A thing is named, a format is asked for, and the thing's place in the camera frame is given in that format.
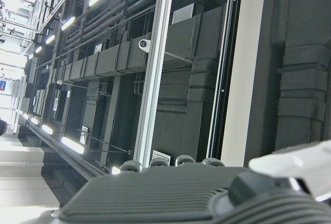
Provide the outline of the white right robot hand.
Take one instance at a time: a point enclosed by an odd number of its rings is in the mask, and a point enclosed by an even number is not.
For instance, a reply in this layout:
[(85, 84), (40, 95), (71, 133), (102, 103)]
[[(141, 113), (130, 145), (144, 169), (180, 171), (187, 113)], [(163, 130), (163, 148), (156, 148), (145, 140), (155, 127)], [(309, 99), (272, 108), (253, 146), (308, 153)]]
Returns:
[(128, 161), (35, 223), (330, 223), (330, 141), (290, 146), (248, 167), (188, 155)]

